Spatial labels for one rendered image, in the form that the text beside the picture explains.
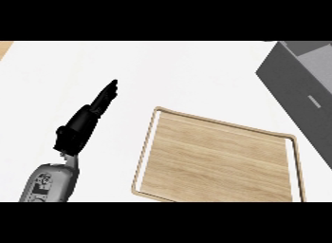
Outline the grey cardboard box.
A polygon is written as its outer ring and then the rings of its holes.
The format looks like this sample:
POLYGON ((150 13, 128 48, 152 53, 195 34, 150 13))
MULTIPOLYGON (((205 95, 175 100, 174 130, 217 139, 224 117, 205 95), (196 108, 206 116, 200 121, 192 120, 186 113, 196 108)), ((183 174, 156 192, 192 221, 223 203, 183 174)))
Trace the grey cardboard box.
POLYGON ((279 41, 257 75, 332 169, 332 42, 279 41))

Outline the pale wooden tray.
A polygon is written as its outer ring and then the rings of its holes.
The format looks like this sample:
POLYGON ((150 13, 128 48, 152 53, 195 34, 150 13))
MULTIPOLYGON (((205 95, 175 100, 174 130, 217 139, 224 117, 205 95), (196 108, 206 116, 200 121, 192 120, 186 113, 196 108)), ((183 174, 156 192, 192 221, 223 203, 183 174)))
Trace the pale wooden tray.
POLYGON ((159 201, 304 202, 296 137, 159 106, 131 193, 159 201))

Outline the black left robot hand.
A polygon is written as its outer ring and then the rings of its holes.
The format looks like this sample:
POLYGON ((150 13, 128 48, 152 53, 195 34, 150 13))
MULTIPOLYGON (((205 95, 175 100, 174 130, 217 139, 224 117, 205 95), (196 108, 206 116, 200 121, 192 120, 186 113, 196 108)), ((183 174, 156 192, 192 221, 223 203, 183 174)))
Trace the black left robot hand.
POLYGON ((75 112, 69 122, 56 130, 56 143, 53 149, 69 156, 80 154, 90 136, 93 135, 97 120, 100 119, 110 102, 118 96, 118 81, 102 89, 91 104, 85 104, 75 112))

